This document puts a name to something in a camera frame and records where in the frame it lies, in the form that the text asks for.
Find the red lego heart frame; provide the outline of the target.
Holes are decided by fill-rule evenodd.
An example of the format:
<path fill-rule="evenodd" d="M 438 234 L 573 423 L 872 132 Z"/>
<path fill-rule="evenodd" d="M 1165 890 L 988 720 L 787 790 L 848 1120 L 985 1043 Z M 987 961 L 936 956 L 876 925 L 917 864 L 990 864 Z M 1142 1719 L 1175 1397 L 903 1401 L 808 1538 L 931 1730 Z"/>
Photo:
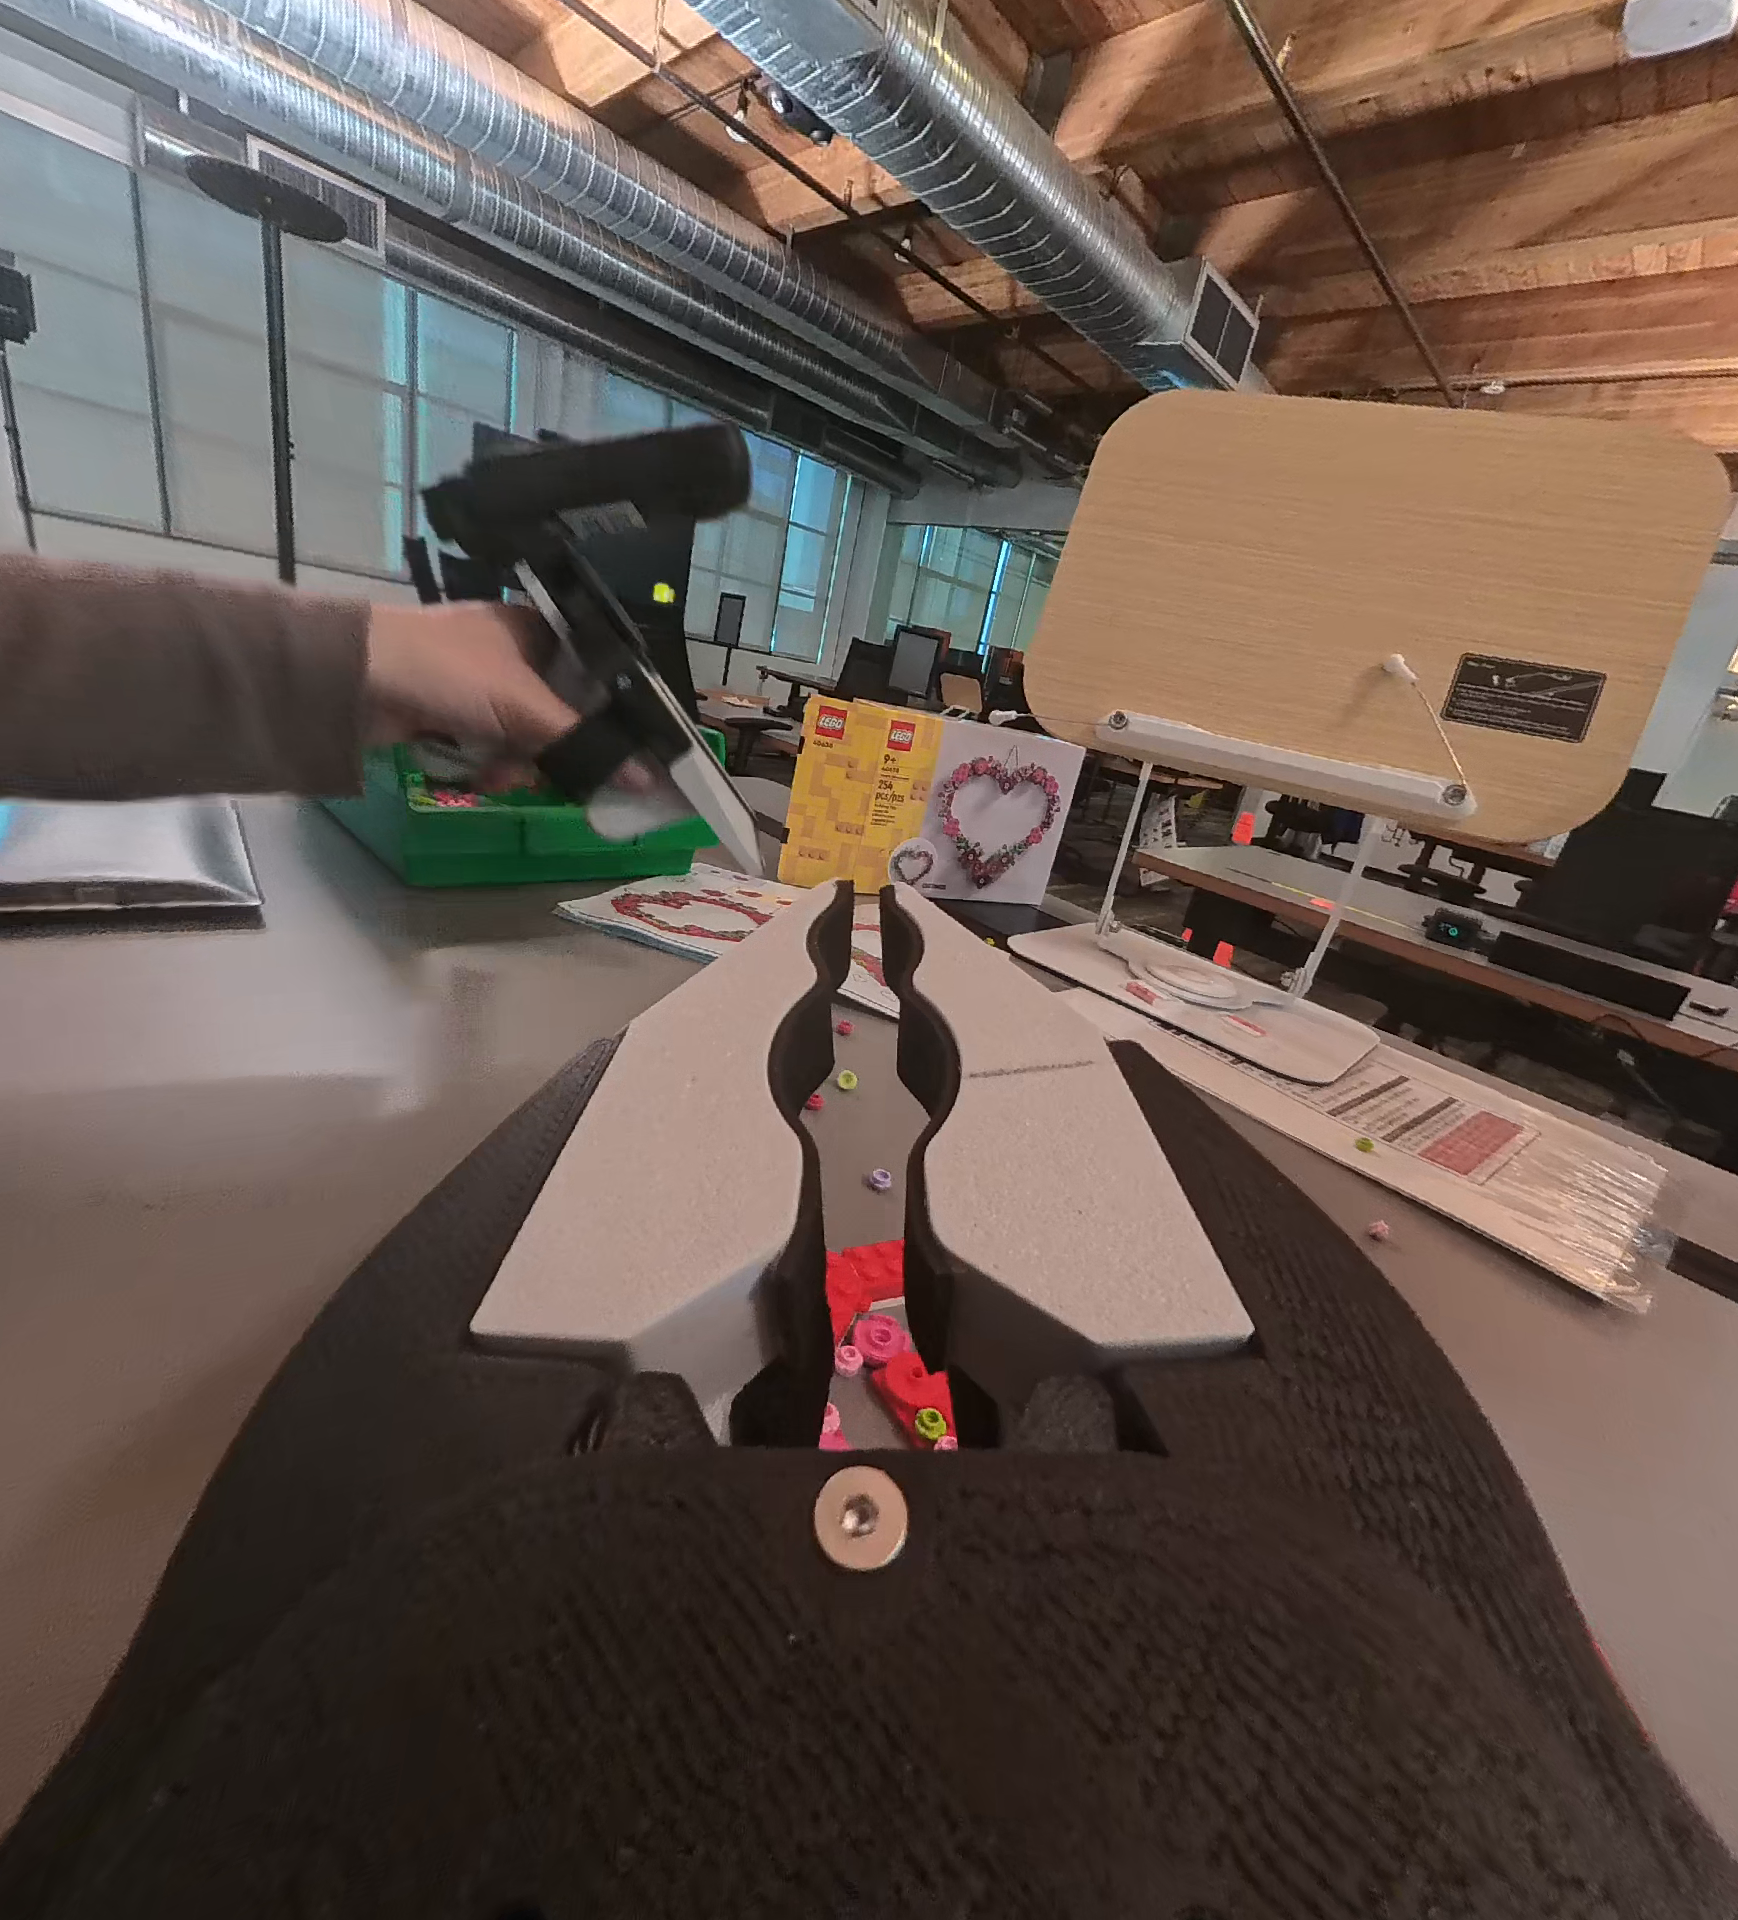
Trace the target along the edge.
<path fill-rule="evenodd" d="M 909 1446 L 931 1448 L 912 1430 L 923 1406 L 938 1408 L 955 1437 L 948 1375 L 924 1363 L 905 1306 L 905 1245 L 871 1243 L 827 1255 L 827 1306 L 832 1345 L 850 1340 L 864 1352 L 857 1380 L 831 1375 L 831 1406 L 820 1446 L 827 1451 Z"/>

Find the person's left forearm brown sleeve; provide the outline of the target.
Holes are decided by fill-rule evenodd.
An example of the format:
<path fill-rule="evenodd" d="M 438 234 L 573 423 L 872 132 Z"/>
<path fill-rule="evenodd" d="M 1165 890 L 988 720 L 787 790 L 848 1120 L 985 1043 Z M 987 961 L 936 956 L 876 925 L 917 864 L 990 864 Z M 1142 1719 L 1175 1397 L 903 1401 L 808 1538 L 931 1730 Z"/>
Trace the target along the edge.
<path fill-rule="evenodd" d="M 0 800 L 350 795 L 369 627 L 362 601 L 0 553 Z"/>

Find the white ceiling device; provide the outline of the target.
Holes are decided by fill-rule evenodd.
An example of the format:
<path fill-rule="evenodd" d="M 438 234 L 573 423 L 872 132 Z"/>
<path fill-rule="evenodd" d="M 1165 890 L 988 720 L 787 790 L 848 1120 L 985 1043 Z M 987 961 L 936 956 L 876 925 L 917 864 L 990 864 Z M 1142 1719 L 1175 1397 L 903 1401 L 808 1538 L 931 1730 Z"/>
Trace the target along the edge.
<path fill-rule="evenodd" d="M 1629 0 L 1620 19 L 1627 61 L 1660 61 L 1727 38 L 1738 2 Z"/>

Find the silver foil pouch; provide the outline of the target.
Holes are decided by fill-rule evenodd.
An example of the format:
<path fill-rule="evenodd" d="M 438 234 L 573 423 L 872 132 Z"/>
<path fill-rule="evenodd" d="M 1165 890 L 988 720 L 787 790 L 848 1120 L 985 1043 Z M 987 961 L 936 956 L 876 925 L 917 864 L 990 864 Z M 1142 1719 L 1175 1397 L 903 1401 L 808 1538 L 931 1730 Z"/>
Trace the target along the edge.
<path fill-rule="evenodd" d="M 0 923 L 258 916 L 230 797 L 0 800 Z"/>

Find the plastic wrapped paper sheet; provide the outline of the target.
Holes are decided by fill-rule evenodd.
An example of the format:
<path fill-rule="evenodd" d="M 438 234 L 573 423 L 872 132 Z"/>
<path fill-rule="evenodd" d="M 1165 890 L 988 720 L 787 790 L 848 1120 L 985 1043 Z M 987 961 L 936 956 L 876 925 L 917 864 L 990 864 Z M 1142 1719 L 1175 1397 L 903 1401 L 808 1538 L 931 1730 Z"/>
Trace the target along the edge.
<path fill-rule="evenodd" d="M 1380 1044 L 1333 1082 L 1310 1088 L 1241 1065 L 1128 1001 L 1073 989 L 1075 1015 L 1141 1046 L 1177 1081 L 1276 1138 L 1359 1174 L 1463 1228 L 1608 1309 L 1651 1309 L 1676 1231 L 1665 1165 L 1575 1120 L 1489 1093 L 1452 1068 L 1414 1065 Z M 1355 1150 L 1357 1138 L 1380 1143 Z"/>

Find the wooden book stand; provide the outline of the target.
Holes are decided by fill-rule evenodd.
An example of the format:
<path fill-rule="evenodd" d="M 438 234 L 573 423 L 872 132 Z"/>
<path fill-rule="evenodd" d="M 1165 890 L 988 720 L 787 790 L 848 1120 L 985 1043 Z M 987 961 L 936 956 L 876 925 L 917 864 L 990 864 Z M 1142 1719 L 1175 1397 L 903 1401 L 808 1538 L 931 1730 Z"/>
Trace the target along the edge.
<path fill-rule="evenodd" d="M 1617 795 L 1731 513 L 1650 424 L 1172 392 L 1104 435 L 1028 651 L 1028 712 L 1137 766 L 1359 812 L 1286 989 L 1120 927 L 1019 956 L 1284 1089 L 1380 1037 L 1307 1003 L 1385 824 L 1530 843 Z"/>

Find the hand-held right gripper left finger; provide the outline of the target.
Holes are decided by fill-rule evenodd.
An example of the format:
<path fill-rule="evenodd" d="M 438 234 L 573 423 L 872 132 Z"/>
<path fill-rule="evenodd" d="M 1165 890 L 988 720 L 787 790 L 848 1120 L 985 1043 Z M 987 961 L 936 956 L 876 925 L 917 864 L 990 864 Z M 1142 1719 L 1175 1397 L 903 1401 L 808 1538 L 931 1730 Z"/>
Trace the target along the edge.
<path fill-rule="evenodd" d="M 677 1375 L 732 1442 L 815 1444 L 832 1332 L 807 1107 L 853 906 L 819 885 L 625 1029 L 472 1314 L 479 1349 Z"/>

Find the black floor lamp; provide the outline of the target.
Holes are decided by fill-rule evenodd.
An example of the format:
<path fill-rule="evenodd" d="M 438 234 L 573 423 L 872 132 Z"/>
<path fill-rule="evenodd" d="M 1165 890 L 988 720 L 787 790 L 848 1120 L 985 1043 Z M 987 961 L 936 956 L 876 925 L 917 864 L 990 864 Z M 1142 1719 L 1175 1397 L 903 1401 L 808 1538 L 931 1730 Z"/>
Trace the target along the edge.
<path fill-rule="evenodd" d="M 253 222 L 259 241 L 261 319 L 265 321 L 268 426 L 273 443 L 273 534 L 280 584 L 298 584 L 298 516 L 294 516 L 291 373 L 285 317 L 285 239 L 337 246 L 350 236 L 341 213 L 303 184 L 273 179 L 256 165 L 192 154 L 185 177 L 211 205 Z"/>

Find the spiral air duct with vent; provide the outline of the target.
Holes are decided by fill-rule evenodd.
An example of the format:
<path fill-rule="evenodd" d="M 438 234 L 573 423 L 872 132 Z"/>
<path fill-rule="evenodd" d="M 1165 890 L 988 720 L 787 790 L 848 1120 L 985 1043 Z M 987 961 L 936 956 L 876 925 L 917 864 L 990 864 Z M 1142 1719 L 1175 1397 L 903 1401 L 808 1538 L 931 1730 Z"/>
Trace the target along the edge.
<path fill-rule="evenodd" d="M 696 2 L 692 12 L 1144 390 L 1236 390 L 1257 312 L 1165 263 L 954 18 L 902 2 Z"/>

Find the long background desk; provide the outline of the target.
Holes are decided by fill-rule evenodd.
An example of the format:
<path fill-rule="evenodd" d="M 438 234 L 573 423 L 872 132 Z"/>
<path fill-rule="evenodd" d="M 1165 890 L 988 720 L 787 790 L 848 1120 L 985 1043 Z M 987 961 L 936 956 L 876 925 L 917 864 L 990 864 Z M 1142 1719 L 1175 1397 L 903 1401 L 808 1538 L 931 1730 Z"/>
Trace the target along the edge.
<path fill-rule="evenodd" d="M 1738 1174 L 1738 989 L 1532 932 L 1495 902 L 1414 892 L 1388 868 L 1393 842 L 1380 835 L 1357 882 L 1347 859 L 1267 847 L 1172 849 L 1135 864 L 1180 897 L 1193 952 L 1231 946 L 1258 977 L 1293 972 L 1352 888 L 1317 997 L 1502 1079 L 1530 1068 L 1537 1091 Z M 1438 906 L 1480 914 L 1489 944 L 1426 944 L 1421 923 Z"/>

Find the yellow lego set box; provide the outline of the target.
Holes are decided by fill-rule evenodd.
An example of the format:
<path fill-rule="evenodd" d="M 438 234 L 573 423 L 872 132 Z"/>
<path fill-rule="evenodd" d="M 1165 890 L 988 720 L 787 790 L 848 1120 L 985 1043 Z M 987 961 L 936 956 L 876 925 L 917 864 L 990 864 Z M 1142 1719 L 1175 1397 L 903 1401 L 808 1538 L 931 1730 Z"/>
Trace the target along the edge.
<path fill-rule="evenodd" d="M 815 698 L 796 762 L 784 885 L 1038 906 L 1085 753 L 1045 733 Z"/>

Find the green plastic bin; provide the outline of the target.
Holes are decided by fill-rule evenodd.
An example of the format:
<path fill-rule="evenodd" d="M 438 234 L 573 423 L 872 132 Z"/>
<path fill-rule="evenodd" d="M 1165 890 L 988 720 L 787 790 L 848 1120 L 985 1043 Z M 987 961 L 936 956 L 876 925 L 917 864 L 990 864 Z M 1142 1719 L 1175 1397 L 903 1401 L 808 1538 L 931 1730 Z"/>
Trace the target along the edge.
<path fill-rule="evenodd" d="M 677 876 L 717 845 L 699 817 L 607 842 L 578 804 L 549 790 L 536 790 L 543 797 L 514 811 L 415 812 L 401 798 L 401 772 L 462 781 L 445 772 L 445 760 L 440 746 L 379 750 L 365 759 L 356 795 L 322 804 L 324 814 L 405 887 L 452 892 Z"/>

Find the person's left hand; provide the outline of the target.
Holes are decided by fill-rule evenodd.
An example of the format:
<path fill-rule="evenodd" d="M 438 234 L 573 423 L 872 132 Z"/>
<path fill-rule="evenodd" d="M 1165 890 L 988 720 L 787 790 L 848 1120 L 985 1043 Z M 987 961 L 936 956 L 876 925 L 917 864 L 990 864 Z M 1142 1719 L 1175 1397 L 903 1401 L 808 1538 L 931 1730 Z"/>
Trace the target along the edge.
<path fill-rule="evenodd" d="M 538 760 L 581 717 L 536 672 L 536 617 L 497 603 L 382 604 L 365 637 L 362 743 L 453 743 L 467 783 L 536 783 Z"/>

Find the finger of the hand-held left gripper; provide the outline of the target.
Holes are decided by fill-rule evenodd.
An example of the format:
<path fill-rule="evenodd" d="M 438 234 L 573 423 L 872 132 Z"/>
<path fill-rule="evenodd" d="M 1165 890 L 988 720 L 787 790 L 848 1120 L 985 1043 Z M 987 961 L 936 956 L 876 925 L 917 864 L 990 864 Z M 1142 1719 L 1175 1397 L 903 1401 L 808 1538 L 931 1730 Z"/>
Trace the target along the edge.
<path fill-rule="evenodd" d="M 689 804 L 730 862 L 762 878 L 765 847 L 755 812 L 713 759 L 685 705 L 644 660 L 614 669 L 614 726 L 625 741 L 614 788 L 633 800 Z"/>

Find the spiral metal air duct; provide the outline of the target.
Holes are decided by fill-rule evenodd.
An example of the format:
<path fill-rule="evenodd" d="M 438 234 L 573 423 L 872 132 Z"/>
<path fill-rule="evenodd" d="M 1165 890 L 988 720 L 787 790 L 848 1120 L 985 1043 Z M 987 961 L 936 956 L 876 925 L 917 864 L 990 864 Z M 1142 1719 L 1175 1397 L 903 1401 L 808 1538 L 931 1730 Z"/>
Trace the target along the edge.
<path fill-rule="evenodd" d="M 1011 404 L 988 383 L 420 5 L 14 2 L 2 12 L 83 59 L 116 61 L 569 276 L 962 478 L 1021 476 Z"/>

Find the black panel yellow sticker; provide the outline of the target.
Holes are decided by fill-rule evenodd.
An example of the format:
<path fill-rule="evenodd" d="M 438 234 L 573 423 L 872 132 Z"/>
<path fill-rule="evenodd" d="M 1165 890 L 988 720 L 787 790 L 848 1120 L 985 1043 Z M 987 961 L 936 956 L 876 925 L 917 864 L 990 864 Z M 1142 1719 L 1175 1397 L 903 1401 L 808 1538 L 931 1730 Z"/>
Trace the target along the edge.
<path fill-rule="evenodd" d="M 642 646 L 691 719 L 697 717 L 692 665 L 685 629 L 692 561 L 689 516 L 659 516 L 633 532 L 604 540 L 594 565 L 621 603 Z"/>

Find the lego instruction booklet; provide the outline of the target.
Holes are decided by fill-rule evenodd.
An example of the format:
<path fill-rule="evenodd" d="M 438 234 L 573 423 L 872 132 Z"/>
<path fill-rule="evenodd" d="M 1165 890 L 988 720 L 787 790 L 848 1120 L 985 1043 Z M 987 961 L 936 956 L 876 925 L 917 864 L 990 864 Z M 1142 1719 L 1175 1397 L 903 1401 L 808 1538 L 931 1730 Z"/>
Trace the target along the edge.
<path fill-rule="evenodd" d="M 808 895 L 808 887 L 697 862 L 685 875 L 630 880 L 604 894 L 557 902 L 556 914 L 569 927 L 706 965 Z M 877 899 L 855 899 L 850 968 L 838 994 L 864 1015 L 893 1020 L 900 1011 L 897 994 L 888 987 Z"/>

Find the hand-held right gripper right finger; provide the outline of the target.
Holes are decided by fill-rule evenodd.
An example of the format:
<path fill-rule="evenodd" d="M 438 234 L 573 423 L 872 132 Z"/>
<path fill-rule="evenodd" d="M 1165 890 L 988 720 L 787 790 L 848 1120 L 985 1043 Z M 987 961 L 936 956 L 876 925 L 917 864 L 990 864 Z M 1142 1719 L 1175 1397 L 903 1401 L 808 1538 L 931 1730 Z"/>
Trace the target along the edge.
<path fill-rule="evenodd" d="M 902 883 L 881 892 L 905 1167 L 905 1311 L 962 1446 L 1045 1382 L 1227 1359 L 1257 1325 L 1111 1044 Z"/>

